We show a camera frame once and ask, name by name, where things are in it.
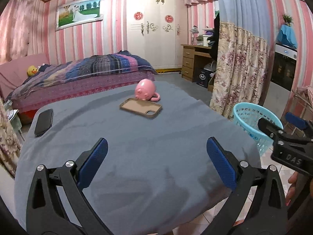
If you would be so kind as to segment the floral curtain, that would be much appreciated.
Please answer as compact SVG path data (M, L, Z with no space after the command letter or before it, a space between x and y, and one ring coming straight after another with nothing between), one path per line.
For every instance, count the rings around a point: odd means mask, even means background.
M210 108L230 118L237 103L259 103L267 60L265 39L233 23L221 22Z

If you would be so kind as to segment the blue cloth on dispenser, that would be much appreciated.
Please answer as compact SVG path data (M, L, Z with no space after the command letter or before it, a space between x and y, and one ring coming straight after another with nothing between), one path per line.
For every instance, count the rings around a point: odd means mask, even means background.
M281 45L286 45L294 49L298 48L298 43L294 30L292 29L292 27L286 24L283 24L281 26L276 41Z

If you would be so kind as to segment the desk lamp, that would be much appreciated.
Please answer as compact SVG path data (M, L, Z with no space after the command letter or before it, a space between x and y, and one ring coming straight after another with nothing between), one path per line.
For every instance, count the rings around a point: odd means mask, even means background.
M197 34L199 34L198 27L196 25L192 26L190 32L191 32L191 45L194 45L195 37Z

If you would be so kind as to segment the black white water dispenser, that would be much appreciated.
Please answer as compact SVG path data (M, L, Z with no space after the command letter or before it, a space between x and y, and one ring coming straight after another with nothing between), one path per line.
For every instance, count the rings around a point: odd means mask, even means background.
M263 106L281 118L291 93L296 71L297 51L286 45L275 45L271 81Z

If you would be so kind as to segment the framed wedding picture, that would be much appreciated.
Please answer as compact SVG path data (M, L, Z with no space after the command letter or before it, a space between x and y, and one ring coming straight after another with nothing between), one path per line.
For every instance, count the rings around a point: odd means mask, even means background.
M56 10L56 31L76 25L103 20L103 0L77 0Z

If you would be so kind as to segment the small side stool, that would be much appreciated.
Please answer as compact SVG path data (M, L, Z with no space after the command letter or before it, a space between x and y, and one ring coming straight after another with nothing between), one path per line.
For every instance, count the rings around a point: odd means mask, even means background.
M4 108L6 111L6 114L8 116L8 119L10 121L10 124L13 127L14 132L17 135L18 140L23 143L24 142L24 136L23 133L21 131L22 128L22 123L21 120L19 118L19 110L18 109L13 109L13 103L12 101L6 101L6 103L4 103Z

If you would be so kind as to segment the wooden desk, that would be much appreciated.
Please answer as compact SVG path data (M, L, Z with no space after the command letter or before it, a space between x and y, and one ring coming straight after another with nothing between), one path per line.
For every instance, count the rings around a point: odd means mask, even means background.
M196 82L200 70L213 62L212 47L184 44L181 46L183 47L181 76L190 82Z

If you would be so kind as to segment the white wardrobe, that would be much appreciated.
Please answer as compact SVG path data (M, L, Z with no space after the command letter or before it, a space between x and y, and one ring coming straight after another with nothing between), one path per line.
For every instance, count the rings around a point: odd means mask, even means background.
M184 0L126 0L127 50L155 70L180 69L187 21Z

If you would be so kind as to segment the blue plastic waste basket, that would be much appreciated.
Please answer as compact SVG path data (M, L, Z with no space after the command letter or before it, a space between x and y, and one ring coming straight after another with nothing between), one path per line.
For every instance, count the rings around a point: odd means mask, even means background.
M233 122L239 125L256 142L260 156L273 144L273 140L258 129L258 121L261 118L265 118L283 129L283 125L277 116L260 105L241 102L233 107Z

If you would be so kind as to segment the yellow plush duck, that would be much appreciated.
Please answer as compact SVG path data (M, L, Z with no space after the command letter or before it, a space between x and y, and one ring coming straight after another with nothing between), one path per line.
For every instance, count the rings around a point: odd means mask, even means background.
M28 77L34 76L38 73L38 68L35 67L34 65L31 65L27 69L27 75Z

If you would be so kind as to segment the grey blue table cloth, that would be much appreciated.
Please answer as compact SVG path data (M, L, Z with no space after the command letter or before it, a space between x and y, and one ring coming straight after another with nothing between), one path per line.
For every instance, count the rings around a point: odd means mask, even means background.
M241 127L167 82L156 83L161 112L149 119L120 109L129 85L47 105L52 127L22 145L14 200L26 225L27 199L38 165L60 167L108 141L108 154L84 194L114 234L166 233L229 196L206 151L215 137L237 159L260 167L256 143Z

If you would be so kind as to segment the pink pig mug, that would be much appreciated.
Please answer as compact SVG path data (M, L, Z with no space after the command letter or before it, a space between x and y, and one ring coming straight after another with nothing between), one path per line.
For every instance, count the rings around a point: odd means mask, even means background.
M158 102L161 98L156 92L156 86L150 79L141 80L135 88L135 98L138 100Z

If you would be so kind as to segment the small potted plant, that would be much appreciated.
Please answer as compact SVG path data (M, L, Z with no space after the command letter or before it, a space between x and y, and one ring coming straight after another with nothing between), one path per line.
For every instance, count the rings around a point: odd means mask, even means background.
M287 25L287 26L291 26L292 23L293 23L293 18L292 16L288 15L288 14L283 14L282 15L282 18L284 20L284 24Z

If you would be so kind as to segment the pink headboard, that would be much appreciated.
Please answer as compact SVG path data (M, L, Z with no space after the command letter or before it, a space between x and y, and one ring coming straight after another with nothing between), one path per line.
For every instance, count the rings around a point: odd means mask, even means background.
M46 54L36 54L18 58L1 65L1 97L7 96L19 87L27 78L27 70L30 66L38 67L48 64Z

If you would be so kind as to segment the black box under desk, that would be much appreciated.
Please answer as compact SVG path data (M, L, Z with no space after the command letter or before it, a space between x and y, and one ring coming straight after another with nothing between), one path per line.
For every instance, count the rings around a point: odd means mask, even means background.
M209 82L212 78L212 76L214 75L214 72L208 69L201 69L197 79L196 79L196 84L208 88L209 86Z

